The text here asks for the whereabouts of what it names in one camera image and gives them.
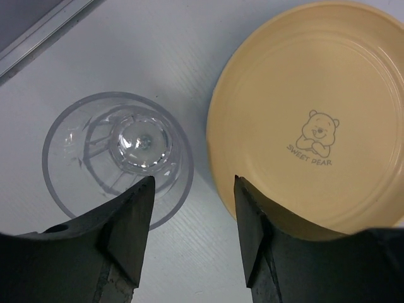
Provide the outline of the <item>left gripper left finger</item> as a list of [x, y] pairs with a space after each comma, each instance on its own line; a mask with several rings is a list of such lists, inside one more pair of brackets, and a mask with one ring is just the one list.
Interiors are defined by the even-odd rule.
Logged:
[[45, 232], [1, 235], [2, 302], [131, 302], [140, 284], [155, 180]]

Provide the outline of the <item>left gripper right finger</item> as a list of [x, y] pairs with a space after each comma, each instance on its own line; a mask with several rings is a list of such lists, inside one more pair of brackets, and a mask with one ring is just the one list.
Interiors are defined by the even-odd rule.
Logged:
[[312, 223], [236, 177], [242, 264], [255, 302], [402, 302], [403, 229]]

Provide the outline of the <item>clear glass tumbler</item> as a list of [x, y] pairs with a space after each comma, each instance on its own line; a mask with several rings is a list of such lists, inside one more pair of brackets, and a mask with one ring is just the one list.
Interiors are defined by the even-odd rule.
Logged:
[[42, 149], [48, 192], [76, 218], [142, 180], [155, 180], [150, 227], [168, 222], [193, 182], [189, 140], [161, 105], [127, 92], [102, 92], [66, 108], [53, 122]]

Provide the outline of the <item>yellow plate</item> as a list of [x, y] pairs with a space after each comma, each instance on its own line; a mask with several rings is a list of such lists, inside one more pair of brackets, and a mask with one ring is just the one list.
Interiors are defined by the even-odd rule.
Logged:
[[214, 89], [210, 166], [345, 234], [403, 218], [403, 23], [355, 3], [299, 6], [237, 49]]

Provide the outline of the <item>aluminium mounting rail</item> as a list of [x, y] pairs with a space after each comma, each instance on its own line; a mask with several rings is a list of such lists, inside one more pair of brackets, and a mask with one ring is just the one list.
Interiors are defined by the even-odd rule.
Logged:
[[1, 1], [1, 84], [86, 18], [102, 1]]

